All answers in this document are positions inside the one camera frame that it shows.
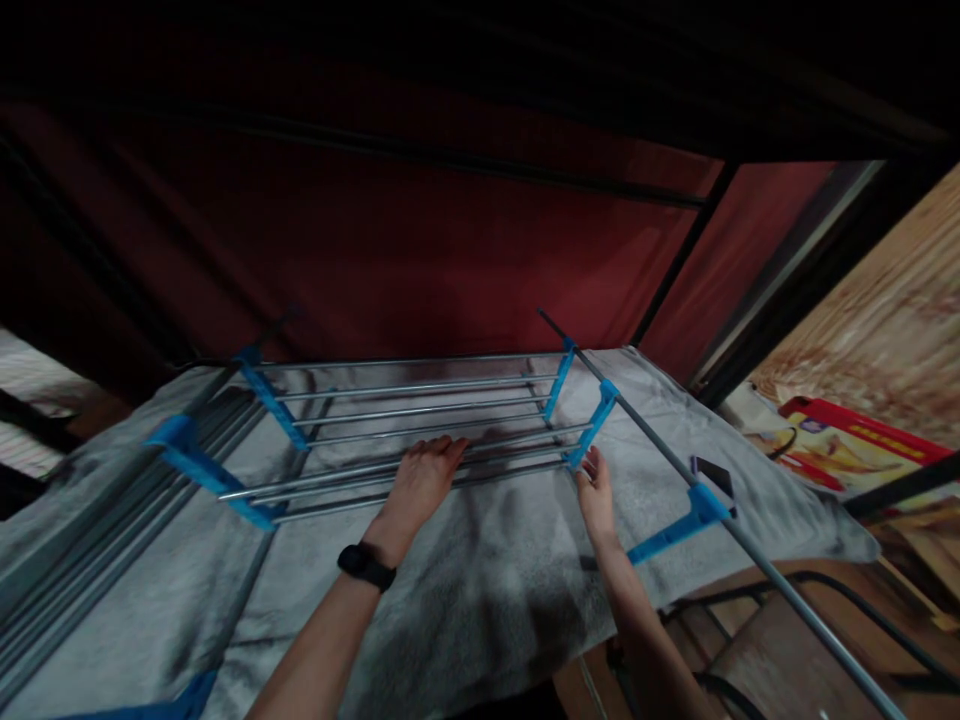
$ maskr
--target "blue plastic bracket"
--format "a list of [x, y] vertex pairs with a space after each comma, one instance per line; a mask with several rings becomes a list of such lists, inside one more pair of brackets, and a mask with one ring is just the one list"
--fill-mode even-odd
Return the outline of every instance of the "blue plastic bracket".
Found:
[[616, 404], [617, 395], [619, 394], [620, 391], [617, 389], [617, 386], [609, 380], [604, 380], [600, 383], [600, 404], [597, 405], [597, 409], [593, 411], [593, 415], [590, 417], [591, 427], [584, 430], [580, 435], [580, 439], [577, 441], [577, 449], [564, 455], [567, 465], [570, 466], [573, 472], [576, 472], [580, 467], [580, 463], [583, 462], [583, 458], [587, 454], [587, 450], [590, 449], [593, 439], [597, 436], [597, 433], [600, 432], [600, 428], [603, 426], [607, 416], [613, 411], [613, 406]]
[[270, 381], [267, 380], [266, 375], [254, 369], [254, 366], [259, 365], [263, 360], [260, 349], [253, 345], [248, 345], [238, 352], [233, 359], [240, 363], [241, 374], [246, 378], [247, 382], [250, 383], [250, 387], [253, 388], [257, 397], [260, 398], [263, 406], [267, 408], [277, 419], [277, 422], [280, 423], [280, 427], [283, 428], [283, 431], [287, 433], [290, 440], [293, 441], [297, 450], [308, 450], [307, 438], [300, 432], [300, 428], [293, 424], [293, 415], [290, 414], [290, 410], [286, 405], [277, 400], [276, 393], [273, 392], [273, 386], [270, 384]]
[[570, 372], [570, 366], [573, 365], [573, 359], [577, 356], [577, 344], [570, 338], [563, 339], [563, 349], [567, 354], [560, 361], [560, 368], [557, 370], [557, 379], [553, 381], [553, 387], [550, 388], [550, 399], [543, 408], [543, 419], [550, 422], [553, 410], [557, 406], [557, 400], [560, 399], [560, 390], [563, 388], [563, 381], [567, 379], [567, 373]]
[[697, 483], [690, 488], [687, 491], [687, 497], [690, 498], [690, 512], [628, 552], [627, 557], [630, 558], [631, 563], [639, 565], [654, 555], [662, 553], [671, 545], [681, 543], [688, 537], [730, 517], [730, 511], [703, 483]]
[[[197, 485], [214, 495], [234, 490], [244, 490], [244, 484], [200, 449], [197, 442], [197, 423], [188, 415], [174, 415], [165, 420], [144, 445], [159, 445], [164, 448], [163, 459]], [[281, 508], [251, 507], [246, 500], [230, 500], [230, 507], [261, 530], [277, 529], [273, 518], [283, 514]]]

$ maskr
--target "right hand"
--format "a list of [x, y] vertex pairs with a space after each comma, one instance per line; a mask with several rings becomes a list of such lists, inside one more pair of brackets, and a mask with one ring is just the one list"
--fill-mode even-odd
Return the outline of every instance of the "right hand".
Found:
[[363, 536], [380, 563], [391, 568], [401, 563], [420, 527], [450, 492], [467, 443], [444, 435], [407, 450], [387, 502]]
[[582, 467], [577, 471], [577, 489], [580, 512], [587, 526], [587, 535], [596, 550], [601, 547], [619, 547], [613, 519], [613, 488], [610, 486], [610, 468], [597, 447], [591, 446]]

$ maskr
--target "black cable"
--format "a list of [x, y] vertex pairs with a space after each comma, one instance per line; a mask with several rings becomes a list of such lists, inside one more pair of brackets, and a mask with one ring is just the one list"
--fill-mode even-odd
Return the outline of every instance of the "black cable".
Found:
[[750, 701], [750, 698], [737, 690], [737, 688], [731, 685], [725, 678], [719, 675], [711, 675], [710, 673], [694, 673], [693, 677], [697, 681], [697, 684], [703, 688], [704, 692], [717, 695], [727, 702], [736, 705], [737, 710], [743, 713], [743, 716], [746, 717], [747, 720], [767, 720], [767, 716], [757, 709], [757, 706]]

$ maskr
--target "red curtain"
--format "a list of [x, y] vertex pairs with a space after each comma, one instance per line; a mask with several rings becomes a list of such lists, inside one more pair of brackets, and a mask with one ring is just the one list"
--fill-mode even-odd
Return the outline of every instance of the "red curtain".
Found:
[[[135, 9], [95, 21], [79, 6], [35, 12], [42, 22], [27, 23], [34, 33], [18, 61], [61, 85], [95, 79], [107, 90], [701, 195], [719, 171], [716, 160], [279, 46], [147, 22]], [[555, 349], [538, 306], [582, 346], [615, 347], [631, 337], [694, 218], [132, 116], [29, 105], [0, 106], [0, 116], [165, 314], [202, 353], [221, 358], [291, 303], [304, 314], [268, 348], [273, 359]], [[741, 171], [644, 341], [667, 372], [689, 375], [827, 171]], [[97, 362], [97, 350], [84, 352]]]

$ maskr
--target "clothes drying rack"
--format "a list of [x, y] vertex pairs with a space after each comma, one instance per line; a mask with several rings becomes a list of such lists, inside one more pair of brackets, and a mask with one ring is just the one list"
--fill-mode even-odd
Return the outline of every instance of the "clothes drying rack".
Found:
[[[358, 420], [374, 420], [385, 417], [415, 416], [425, 413], [442, 413], [454, 410], [468, 410], [470, 408], [481, 407], [500, 407], [509, 405], [542, 405], [538, 414], [543, 418], [546, 427], [544, 430], [516, 435], [503, 440], [497, 440], [491, 443], [484, 443], [473, 446], [467, 456], [463, 468], [473, 468], [483, 464], [500, 463], [511, 460], [530, 459], [546, 455], [560, 455], [559, 460], [537, 463], [531, 466], [525, 466], [516, 469], [510, 469], [503, 473], [484, 476], [479, 479], [455, 480], [454, 488], [467, 485], [495, 482], [521, 475], [534, 473], [550, 472], [556, 470], [575, 470], [579, 467], [584, 454], [590, 447], [600, 431], [604, 420], [613, 410], [614, 405], [620, 408], [630, 417], [631, 420], [640, 428], [647, 439], [653, 443], [657, 450], [667, 459], [670, 465], [677, 471], [684, 482], [689, 485], [689, 496], [691, 500], [691, 513], [678, 523], [666, 528], [656, 536], [649, 538], [646, 543], [634, 548], [631, 554], [634, 558], [639, 556], [642, 561], [652, 556], [658, 550], [665, 549], [671, 544], [681, 542], [694, 532], [698, 532], [705, 527], [715, 523], [720, 523], [733, 536], [734, 540], [750, 556], [753, 562], [770, 579], [773, 586], [779, 590], [786, 598], [787, 602], [796, 610], [801, 619], [814, 632], [824, 646], [837, 659], [843, 669], [850, 675], [860, 689], [870, 698], [871, 702], [880, 710], [885, 718], [903, 718], [903, 714], [890, 697], [883, 691], [876, 680], [864, 669], [853, 654], [840, 642], [834, 632], [823, 622], [810, 605], [793, 588], [787, 579], [777, 570], [770, 560], [764, 555], [753, 538], [747, 535], [737, 522], [730, 516], [726, 508], [713, 496], [703, 484], [701, 484], [690, 468], [674, 454], [667, 444], [653, 431], [643, 417], [633, 408], [630, 403], [624, 399], [613, 383], [608, 380], [596, 365], [587, 357], [576, 343], [567, 336], [567, 334], [543, 311], [539, 310], [540, 315], [557, 333], [563, 342], [563, 352], [557, 353], [528, 353], [521, 355], [482, 355], [482, 356], [462, 356], [453, 358], [430, 358], [419, 360], [373, 360], [356, 363], [344, 362], [316, 362], [316, 363], [283, 363], [283, 364], [264, 364], [260, 356], [260, 346], [263, 344], [263, 338], [254, 345], [245, 348], [233, 362], [225, 368], [204, 390], [202, 396], [207, 399], [212, 398], [224, 387], [227, 382], [239, 371], [250, 383], [251, 388], [257, 393], [264, 406], [274, 415], [281, 427], [290, 437], [291, 442], [302, 452], [309, 452], [317, 447], [322, 447], [334, 442], [353, 442], [358, 440], [376, 439], [378, 437], [392, 437], [397, 435], [422, 435], [433, 436], [446, 431], [451, 431], [468, 426], [478, 426], [486, 424], [488, 421], [453, 423], [449, 425], [434, 425], [426, 428], [417, 428], [411, 430], [391, 430], [384, 433], [370, 433], [366, 435], [348, 436], [337, 439], [318, 439], [315, 432], [310, 436], [303, 433], [302, 428], [312, 427], [314, 429], [337, 422], [354, 422]], [[272, 335], [279, 330], [279, 321], [265, 337]], [[482, 362], [487, 360], [508, 360], [525, 359], [531, 357], [562, 357], [560, 366], [555, 374], [537, 375], [529, 377], [514, 378], [485, 378], [482, 380], [468, 380], [445, 383], [423, 383], [419, 385], [406, 385], [396, 387], [377, 387], [377, 388], [352, 388], [336, 389], [331, 388], [322, 392], [315, 393], [297, 393], [292, 395], [277, 395], [272, 385], [265, 376], [266, 371], [289, 371], [289, 370], [310, 370], [344, 366], [369, 366], [369, 365], [390, 365], [390, 364], [414, 364], [428, 362]], [[550, 425], [550, 419], [554, 408], [556, 407], [563, 382], [570, 370], [574, 360], [579, 360], [587, 370], [589, 370], [600, 383], [600, 402], [588, 421], [569, 427], [556, 428]], [[551, 390], [549, 394], [537, 395], [529, 393], [526, 397], [508, 399], [479, 401], [474, 403], [463, 403], [455, 405], [430, 406], [424, 408], [411, 408], [409, 410], [390, 410], [379, 413], [370, 413], [363, 415], [337, 416], [329, 415], [330, 403], [325, 402], [321, 413], [313, 418], [296, 420], [286, 407], [287, 402], [294, 400], [322, 399], [330, 401], [336, 397], [357, 396], [357, 395], [382, 395], [382, 394], [416, 394], [429, 393], [436, 390], [453, 389], [482, 389], [482, 388], [504, 388], [504, 387], [526, 387], [528, 390], [532, 384], [537, 382], [551, 381]], [[519, 415], [519, 417], [531, 418], [534, 414], [528, 413]], [[496, 420], [497, 424], [505, 420]], [[278, 483], [246, 488], [243, 484], [222, 466], [212, 461], [202, 451], [199, 450], [194, 438], [196, 428], [188, 415], [179, 415], [166, 421], [154, 435], [147, 441], [149, 449], [154, 451], [162, 450], [163, 458], [173, 465], [176, 469], [193, 479], [195, 482], [206, 489], [218, 495], [219, 499], [230, 505], [235, 511], [243, 515], [246, 519], [267, 531], [275, 531], [286, 522], [293, 520], [302, 520], [313, 518], [328, 513], [341, 512], [348, 509], [376, 505], [386, 501], [388, 493], [379, 493], [361, 498], [353, 498], [333, 503], [325, 503], [310, 506], [304, 509], [288, 511], [287, 503], [290, 500], [319, 495], [331, 490], [354, 489], [366, 485], [388, 482], [399, 466], [400, 458], [364, 464], [358, 466], [348, 466], [345, 468], [317, 473], [314, 475], [300, 476], [295, 479], [283, 480]], [[508, 448], [511, 445], [521, 444], [536, 440], [557, 440], [568, 435], [578, 434], [575, 442], [572, 443], [554, 443], [543, 447], [532, 449], [522, 449], [519, 452], [509, 452], [500, 454], [498, 451]]]

